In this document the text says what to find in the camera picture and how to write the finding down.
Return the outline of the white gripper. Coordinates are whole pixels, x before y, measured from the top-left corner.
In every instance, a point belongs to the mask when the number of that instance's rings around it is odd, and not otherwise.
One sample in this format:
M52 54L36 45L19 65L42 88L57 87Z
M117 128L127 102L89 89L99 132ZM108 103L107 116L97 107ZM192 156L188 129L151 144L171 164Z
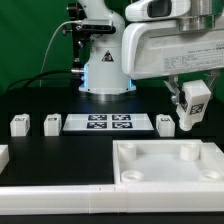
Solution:
M178 76L205 71L213 90L224 67L224 19L208 30L181 32L175 20L132 23L122 40L122 69L134 80L167 76L174 105L181 103Z

